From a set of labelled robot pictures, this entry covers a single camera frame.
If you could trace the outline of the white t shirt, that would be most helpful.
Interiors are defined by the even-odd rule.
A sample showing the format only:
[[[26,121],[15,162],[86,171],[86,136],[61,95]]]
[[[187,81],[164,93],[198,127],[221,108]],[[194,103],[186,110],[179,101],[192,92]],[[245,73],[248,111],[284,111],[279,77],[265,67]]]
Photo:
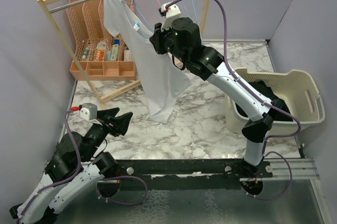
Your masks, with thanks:
[[[148,103],[151,120],[167,123],[176,99],[191,85],[187,75],[177,69],[168,54],[155,52],[153,35],[124,0],[104,0],[104,26],[113,36],[122,35],[135,62]]]

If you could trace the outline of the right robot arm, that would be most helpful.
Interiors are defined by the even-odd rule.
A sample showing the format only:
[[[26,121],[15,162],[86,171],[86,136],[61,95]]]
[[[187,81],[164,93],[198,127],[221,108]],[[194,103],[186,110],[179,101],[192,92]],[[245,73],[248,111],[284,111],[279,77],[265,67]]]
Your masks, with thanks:
[[[158,54],[171,53],[184,68],[222,90],[246,113],[249,120],[242,128],[247,139],[242,171],[247,177],[256,176],[261,171],[266,135],[282,113],[284,101],[269,99],[236,75],[221,53],[202,45],[199,26],[188,17],[175,19],[168,28],[155,24],[150,42]]]

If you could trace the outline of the orange plastic organizer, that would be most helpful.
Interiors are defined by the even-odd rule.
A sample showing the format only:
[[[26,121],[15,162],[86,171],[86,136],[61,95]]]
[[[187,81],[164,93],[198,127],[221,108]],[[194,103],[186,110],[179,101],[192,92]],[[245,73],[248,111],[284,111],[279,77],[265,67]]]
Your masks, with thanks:
[[[75,57],[90,80],[136,80],[134,61],[82,61],[82,49],[87,40],[91,49],[95,49],[100,40],[106,40],[106,46],[113,38],[124,40],[120,34],[111,35],[104,26],[104,0],[90,0],[66,10],[70,26],[76,41]]]

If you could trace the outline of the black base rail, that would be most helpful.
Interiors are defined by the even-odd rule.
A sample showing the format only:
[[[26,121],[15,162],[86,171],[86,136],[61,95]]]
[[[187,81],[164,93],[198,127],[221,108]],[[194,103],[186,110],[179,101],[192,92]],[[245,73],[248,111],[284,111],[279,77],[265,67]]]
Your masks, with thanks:
[[[257,168],[251,168],[242,159],[149,159],[119,160],[118,175],[141,178],[101,180],[97,183],[102,191],[113,190],[199,190],[199,189],[241,189],[240,182],[262,180],[273,177],[267,169],[268,161]]]

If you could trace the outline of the black t shirt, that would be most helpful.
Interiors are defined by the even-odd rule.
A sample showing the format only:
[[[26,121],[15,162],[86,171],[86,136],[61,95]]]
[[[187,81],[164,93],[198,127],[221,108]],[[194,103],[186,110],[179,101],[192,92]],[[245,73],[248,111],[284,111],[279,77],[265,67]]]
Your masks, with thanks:
[[[264,81],[245,82],[244,88],[238,82],[233,82],[233,101],[237,113],[251,121],[258,121],[270,115],[275,121],[292,121],[289,116],[290,111],[285,101],[274,94],[271,87],[267,86]]]

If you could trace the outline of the items in organizer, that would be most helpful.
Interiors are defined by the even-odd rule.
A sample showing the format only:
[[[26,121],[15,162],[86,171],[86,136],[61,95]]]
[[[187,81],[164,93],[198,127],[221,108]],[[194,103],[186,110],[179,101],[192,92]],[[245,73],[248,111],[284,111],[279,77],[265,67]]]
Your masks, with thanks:
[[[119,38],[113,38],[111,44],[106,46],[106,40],[100,40],[95,49],[91,49],[89,40],[82,49],[82,61],[132,61],[131,51]]]

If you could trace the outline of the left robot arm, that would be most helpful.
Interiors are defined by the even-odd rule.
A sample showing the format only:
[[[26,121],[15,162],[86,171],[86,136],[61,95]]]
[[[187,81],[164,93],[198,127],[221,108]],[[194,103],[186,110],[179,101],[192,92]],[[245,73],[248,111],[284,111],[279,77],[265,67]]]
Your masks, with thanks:
[[[98,110],[92,103],[72,107],[92,125],[82,136],[64,121],[67,133],[56,144],[55,152],[44,168],[42,178],[22,204],[9,210],[17,223],[54,223],[57,215],[82,191],[101,179],[118,175],[118,163],[107,151],[97,152],[108,135],[127,133],[133,113],[118,115],[118,107]]]

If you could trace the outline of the cream laundry basket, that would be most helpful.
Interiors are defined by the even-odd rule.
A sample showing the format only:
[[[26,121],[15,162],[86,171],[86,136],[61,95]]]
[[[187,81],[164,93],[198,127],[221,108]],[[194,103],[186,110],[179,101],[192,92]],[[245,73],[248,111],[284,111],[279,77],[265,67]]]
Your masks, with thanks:
[[[274,94],[285,101],[290,113],[299,119],[301,131],[325,120],[322,98],[309,73],[296,69],[288,73],[248,72],[246,68],[237,68],[236,71],[247,82],[262,80],[271,87]],[[235,102],[227,95],[224,113],[227,129],[240,134],[248,118],[238,112]],[[298,125],[294,121],[274,121],[269,134],[287,135],[297,129]]]

